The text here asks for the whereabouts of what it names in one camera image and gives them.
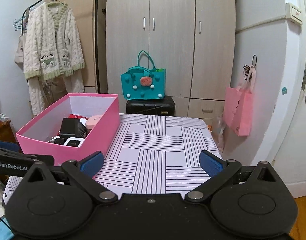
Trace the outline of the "pink cardboard storage box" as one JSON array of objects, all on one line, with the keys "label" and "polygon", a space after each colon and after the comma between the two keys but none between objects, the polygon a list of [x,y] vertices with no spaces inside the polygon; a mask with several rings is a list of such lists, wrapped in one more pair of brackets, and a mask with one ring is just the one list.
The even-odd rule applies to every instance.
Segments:
[{"label": "pink cardboard storage box", "polygon": [[69,93],[16,133],[25,154],[52,155],[56,165],[100,151],[106,155],[119,127],[116,94]]}]

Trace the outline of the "white device with black screen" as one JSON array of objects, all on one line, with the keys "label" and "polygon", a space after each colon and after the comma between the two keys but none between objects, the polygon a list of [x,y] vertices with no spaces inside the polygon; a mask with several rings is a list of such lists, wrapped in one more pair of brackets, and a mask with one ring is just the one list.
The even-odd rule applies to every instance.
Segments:
[{"label": "white device with black screen", "polygon": [[84,138],[70,137],[65,141],[63,145],[79,148],[83,144],[84,140]]}]

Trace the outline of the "black power bank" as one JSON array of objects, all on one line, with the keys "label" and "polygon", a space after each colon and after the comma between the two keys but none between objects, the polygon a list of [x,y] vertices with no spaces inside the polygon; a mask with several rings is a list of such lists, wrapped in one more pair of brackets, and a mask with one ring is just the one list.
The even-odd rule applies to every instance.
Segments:
[{"label": "black power bank", "polygon": [[87,128],[80,122],[80,119],[63,118],[59,133],[60,138],[77,137],[85,139],[87,134]]}]

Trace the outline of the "pink round compact case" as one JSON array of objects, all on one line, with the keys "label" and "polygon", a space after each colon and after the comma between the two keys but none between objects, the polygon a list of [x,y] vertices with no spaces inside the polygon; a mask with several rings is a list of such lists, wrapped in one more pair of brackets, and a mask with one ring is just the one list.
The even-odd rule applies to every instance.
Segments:
[{"label": "pink round compact case", "polygon": [[100,121],[101,118],[102,118],[102,115],[94,115],[94,116],[89,117],[86,120],[85,127],[88,130],[92,130],[96,126],[96,124]]}]

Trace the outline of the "wooden nightstand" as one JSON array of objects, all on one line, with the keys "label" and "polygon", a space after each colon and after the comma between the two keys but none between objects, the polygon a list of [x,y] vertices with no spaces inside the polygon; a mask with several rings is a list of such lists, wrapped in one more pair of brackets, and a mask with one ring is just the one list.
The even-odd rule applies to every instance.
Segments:
[{"label": "wooden nightstand", "polygon": [[0,140],[16,143],[16,138],[10,124],[11,121],[9,119],[4,122],[0,121]]}]

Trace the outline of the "red patterned bag in box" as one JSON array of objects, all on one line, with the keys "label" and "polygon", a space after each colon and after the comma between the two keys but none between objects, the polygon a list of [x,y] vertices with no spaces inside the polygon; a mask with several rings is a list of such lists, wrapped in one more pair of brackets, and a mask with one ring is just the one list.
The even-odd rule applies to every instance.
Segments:
[{"label": "red patterned bag in box", "polygon": [[75,114],[70,114],[68,116],[68,118],[71,118],[71,119],[85,119],[85,120],[88,120],[87,117],[84,117],[84,116],[81,116],[81,115],[75,115]]}]

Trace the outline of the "pink paper shopping bag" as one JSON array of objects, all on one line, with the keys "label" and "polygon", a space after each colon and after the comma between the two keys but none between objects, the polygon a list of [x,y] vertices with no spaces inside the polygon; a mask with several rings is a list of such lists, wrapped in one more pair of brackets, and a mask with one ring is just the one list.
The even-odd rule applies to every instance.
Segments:
[{"label": "pink paper shopping bag", "polygon": [[223,120],[238,136],[249,136],[253,116],[253,89],[256,81],[256,68],[246,66],[243,80],[237,87],[227,87]]}]

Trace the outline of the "black suitcase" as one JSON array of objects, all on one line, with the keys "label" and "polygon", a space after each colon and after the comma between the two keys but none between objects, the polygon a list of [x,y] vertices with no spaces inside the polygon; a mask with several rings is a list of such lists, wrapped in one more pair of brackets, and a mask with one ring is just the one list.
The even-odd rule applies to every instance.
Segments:
[{"label": "black suitcase", "polygon": [[126,113],[174,116],[175,107],[176,103],[171,96],[155,100],[128,100],[126,102]]}]

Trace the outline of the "canvas tote bag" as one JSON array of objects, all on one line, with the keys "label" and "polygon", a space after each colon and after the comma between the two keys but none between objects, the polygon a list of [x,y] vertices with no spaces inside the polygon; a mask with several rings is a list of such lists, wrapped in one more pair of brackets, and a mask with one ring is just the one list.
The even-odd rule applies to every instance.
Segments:
[{"label": "canvas tote bag", "polygon": [[24,68],[24,49],[26,42],[26,34],[19,36],[18,47],[15,52],[14,62],[19,66],[21,70]]}]

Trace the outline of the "cream knitted panda cardigan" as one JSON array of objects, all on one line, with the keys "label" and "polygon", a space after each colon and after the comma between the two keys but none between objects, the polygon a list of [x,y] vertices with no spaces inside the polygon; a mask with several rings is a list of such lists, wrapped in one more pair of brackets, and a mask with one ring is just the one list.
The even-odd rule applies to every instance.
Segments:
[{"label": "cream knitted panda cardigan", "polygon": [[60,1],[41,4],[29,13],[24,49],[24,76],[33,115],[46,109],[43,84],[60,77],[68,93],[84,93],[85,67],[71,7]]}]

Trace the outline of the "teal felt handbag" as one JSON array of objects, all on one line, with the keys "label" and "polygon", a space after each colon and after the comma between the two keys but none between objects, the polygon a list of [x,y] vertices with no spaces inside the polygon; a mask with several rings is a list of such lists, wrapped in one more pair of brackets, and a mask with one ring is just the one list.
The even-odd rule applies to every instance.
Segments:
[{"label": "teal felt handbag", "polygon": [[[140,58],[144,53],[152,64],[152,69],[140,65]],[[138,53],[137,65],[121,74],[123,97],[126,100],[159,100],[165,97],[166,89],[165,68],[156,68],[155,63],[147,51]]]}]

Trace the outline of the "beige wardrobe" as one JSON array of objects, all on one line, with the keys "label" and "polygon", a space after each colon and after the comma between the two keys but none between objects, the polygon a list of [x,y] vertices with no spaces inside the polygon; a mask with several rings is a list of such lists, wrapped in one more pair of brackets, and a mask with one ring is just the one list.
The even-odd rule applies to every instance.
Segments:
[{"label": "beige wardrobe", "polygon": [[224,108],[235,43],[235,0],[61,0],[76,17],[88,93],[118,94],[129,67],[165,68],[177,116],[211,124]]}]

